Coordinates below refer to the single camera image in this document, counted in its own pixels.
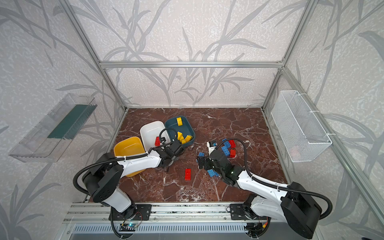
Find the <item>red lego brick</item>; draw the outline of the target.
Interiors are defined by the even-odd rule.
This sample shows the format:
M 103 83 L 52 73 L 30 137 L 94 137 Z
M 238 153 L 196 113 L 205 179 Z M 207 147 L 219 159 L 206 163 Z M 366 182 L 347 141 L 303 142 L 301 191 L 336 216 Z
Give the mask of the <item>red lego brick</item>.
M 156 140 L 155 140 L 155 146 L 156 147 L 159 147 L 161 145 L 161 140 L 159 137 L 156 137 Z
M 192 170 L 191 169 L 185 169 L 185 180 L 190 181 L 192 179 Z

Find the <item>red lego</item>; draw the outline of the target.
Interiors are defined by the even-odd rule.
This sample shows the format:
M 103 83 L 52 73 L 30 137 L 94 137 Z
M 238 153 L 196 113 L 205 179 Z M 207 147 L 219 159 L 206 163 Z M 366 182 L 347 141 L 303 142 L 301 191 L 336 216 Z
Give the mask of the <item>red lego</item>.
M 230 158 L 234 158 L 237 154 L 236 152 L 236 143 L 234 140 L 229 140 L 229 144 L 230 144 Z

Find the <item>blue lego cluster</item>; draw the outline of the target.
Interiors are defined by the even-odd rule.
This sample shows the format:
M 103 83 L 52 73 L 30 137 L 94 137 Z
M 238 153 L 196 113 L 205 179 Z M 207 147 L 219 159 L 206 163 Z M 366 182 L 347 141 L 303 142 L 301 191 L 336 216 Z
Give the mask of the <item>blue lego cluster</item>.
M 230 149 L 230 148 L 231 148 L 231 144 L 230 144 L 230 142 L 229 142 L 227 139 L 223 139 L 222 142 L 223 142 L 223 145 L 224 145 L 227 149 Z

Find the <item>small yellow lego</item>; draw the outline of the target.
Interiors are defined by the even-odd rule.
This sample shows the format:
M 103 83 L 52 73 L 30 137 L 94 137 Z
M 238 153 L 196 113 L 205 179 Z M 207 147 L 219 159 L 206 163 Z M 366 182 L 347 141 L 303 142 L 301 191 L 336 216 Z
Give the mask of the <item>small yellow lego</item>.
M 184 138 L 184 144 L 185 143 L 188 143 L 189 141 L 191 141 L 193 139 L 193 137 L 191 135 L 187 135 L 185 138 Z

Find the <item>yellow plastic bin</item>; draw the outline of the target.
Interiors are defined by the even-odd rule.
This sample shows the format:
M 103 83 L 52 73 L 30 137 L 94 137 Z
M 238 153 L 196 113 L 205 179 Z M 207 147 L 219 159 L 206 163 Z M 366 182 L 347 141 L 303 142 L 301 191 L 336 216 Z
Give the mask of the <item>yellow plastic bin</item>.
M 117 143 L 114 147 L 115 156 L 132 156 L 144 154 L 146 151 L 139 137 L 131 137 Z

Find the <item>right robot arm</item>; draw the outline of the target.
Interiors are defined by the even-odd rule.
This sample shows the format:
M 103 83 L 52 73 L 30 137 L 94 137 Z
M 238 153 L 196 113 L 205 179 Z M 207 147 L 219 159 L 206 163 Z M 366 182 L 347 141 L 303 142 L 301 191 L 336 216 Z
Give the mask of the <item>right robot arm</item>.
M 296 182 L 280 184 L 253 174 L 247 162 L 244 167 L 232 165 L 216 141 L 208 142 L 207 147 L 208 156 L 197 157 L 199 168 L 213 170 L 227 185 L 251 192 L 243 203 L 248 219 L 279 220 L 301 237 L 312 239 L 318 222 L 331 214 L 333 204 L 328 197 Z

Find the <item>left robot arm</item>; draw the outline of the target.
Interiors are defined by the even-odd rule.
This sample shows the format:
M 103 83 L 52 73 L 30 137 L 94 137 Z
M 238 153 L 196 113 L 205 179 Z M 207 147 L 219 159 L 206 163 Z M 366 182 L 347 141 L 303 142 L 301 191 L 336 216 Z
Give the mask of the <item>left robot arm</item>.
M 119 188 L 120 179 L 124 176 L 151 168 L 167 170 L 185 150 L 178 140 L 165 142 L 163 132 L 178 132 L 173 128 L 165 128 L 159 133 L 161 144 L 150 148 L 149 151 L 133 156 L 116 157 L 106 153 L 99 160 L 79 170 L 74 178 L 74 187 L 89 196 L 95 203 L 108 205 L 111 213 L 120 213 L 124 219 L 132 218 L 137 212 L 133 200 Z

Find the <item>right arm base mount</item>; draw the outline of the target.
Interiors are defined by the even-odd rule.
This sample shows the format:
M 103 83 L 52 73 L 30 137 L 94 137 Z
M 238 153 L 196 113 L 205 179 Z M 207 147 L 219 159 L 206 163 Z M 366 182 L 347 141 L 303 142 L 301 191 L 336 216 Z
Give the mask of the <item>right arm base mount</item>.
M 243 204 L 230 204 L 226 211 L 230 214 L 231 220 L 235 221 L 260 221 L 261 217 L 247 209 Z

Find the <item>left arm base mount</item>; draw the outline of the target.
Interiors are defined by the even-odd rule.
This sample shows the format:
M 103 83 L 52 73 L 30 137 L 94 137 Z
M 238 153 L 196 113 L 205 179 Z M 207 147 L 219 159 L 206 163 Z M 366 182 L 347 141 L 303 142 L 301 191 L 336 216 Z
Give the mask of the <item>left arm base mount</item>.
M 148 221 L 151 215 L 151 204 L 134 204 L 128 207 L 122 213 L 112 208 L 112 213 L 109 215 L 109 221 Z

